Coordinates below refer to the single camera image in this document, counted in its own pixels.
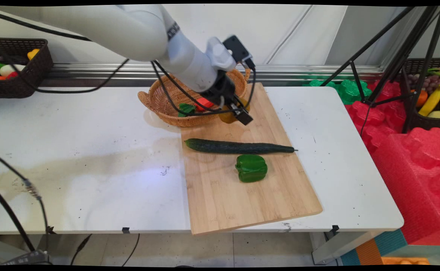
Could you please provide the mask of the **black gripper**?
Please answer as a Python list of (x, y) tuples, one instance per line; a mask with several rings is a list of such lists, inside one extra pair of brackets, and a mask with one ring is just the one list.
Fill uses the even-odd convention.
[(243, 125), (248, 125), (253, 121), (248, 101), (235, 94), (235, 84), (226, 72), (218, 72), (213, 85), (203, 91), (201, 96), (213, 103), (217, 107), (216, 110), (221, 110), (225, 106), (228, 111), (225, 117), (229, 118), (229, 123), (239, 121)]

